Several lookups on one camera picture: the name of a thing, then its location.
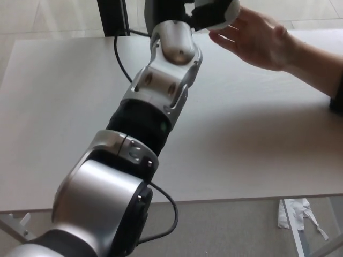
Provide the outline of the person's bare hand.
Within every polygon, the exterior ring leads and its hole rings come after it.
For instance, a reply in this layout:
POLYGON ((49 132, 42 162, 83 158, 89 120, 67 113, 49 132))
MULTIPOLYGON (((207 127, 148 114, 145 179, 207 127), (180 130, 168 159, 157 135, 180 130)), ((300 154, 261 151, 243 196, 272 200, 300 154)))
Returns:
POLYGON ((295 40, 283 25, 243 6, 231 25, 210 30, 209 37, 244 62, 266 70, 282 71, 295 56, 295 40))

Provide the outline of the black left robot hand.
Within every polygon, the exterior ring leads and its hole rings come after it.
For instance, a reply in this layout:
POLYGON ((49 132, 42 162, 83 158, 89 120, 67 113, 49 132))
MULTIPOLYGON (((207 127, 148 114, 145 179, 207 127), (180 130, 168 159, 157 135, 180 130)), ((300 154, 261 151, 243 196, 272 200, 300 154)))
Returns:
POLYGON ((182 21, 195 30, 227 22, 226 12, 233 1, 146 1, 144 19, 149 35, 154 28, 168 20, 182 21))

